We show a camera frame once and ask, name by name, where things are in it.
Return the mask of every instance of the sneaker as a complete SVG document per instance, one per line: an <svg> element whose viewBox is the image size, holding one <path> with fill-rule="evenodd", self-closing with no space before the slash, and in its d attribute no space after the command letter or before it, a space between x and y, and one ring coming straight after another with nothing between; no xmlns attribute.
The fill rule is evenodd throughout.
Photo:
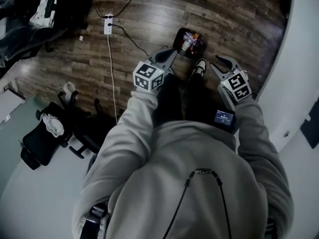
<svg viewBox="0 0 319 239"><path fill-rule="evenodd" d="M191 76L193 74L200 74L201 77L204 77L204 73L206 71L206 65L207 65L206 59L201 58L200 60L198 60L198 62L195 65L195 69L191 73Z"/></svg>

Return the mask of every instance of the chair wheel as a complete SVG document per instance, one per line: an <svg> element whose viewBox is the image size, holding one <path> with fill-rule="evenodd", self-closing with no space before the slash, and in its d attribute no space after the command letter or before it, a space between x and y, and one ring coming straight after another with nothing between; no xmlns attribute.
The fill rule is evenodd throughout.
<svg viewBox="0 0 319 239"><path fill-rule="evenodd" d="M68 146L68 143L66 141L61 142L61 147L66 148Z"/></svg>
<svg viewBox="0 0 319 239"><path fill-rule="evenodd" d="M83 23L83 24L81 24L80 28L81 29L87 29L88 26L89 26L88 23Z"/></svg>
<svg viewBox="0 0 319 239"><path fill-rule="evenodd" d="M36 110L35 117L36 117L37 120L41 119L41 112L39 110Z"/></svg>

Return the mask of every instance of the person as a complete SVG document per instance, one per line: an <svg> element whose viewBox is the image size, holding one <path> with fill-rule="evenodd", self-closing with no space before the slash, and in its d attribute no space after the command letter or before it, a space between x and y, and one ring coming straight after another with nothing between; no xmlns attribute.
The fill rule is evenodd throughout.
<svg viewBox="0 0 319 239"><path fill-rule="evenodd" d="M251 97L237 104L236 154L234 135L211 125L205 70L206 61L200 59L189 81L186 120L171 70L157 97L139 88L132 91L85 178L73 214L74 238L287 235L293 200L262 111ZM199 168L215 178L194 174ZM88 229L92 224L95 229Z"/></svg>

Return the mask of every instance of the black pants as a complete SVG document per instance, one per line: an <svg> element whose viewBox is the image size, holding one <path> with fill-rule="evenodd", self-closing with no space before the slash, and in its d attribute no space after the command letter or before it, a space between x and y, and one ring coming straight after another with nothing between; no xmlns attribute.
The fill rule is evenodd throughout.
<svg viewBox="0 0 319 239"><path fill-rule="evenodd" d="M165 77L158 95L158 107L153 113L154 127L173 120L183 120L178 79L169 74ZM193 74L188 85L188 103L185 119L214 125L217 107L208 99L204 80L199 74Z"/></svg>

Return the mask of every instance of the white curved wall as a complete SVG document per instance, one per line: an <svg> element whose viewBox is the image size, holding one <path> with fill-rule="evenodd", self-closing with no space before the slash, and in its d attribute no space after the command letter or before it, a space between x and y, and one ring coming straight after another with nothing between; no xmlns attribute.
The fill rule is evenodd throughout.
<svg viewBox="0 0 319 239"><path fill-rule="evenodd" d="M279 154L295 206L294 222L287 239L319 239L315 238L319 231L319 145L311 149L298 130Z"/></svg>
<svg viewBox="0 0 319 239"><path fill-rule="evenodd" d="M278 151L296 134L318 94L319 0L292 0L284 41L259 97Z"/></svg>

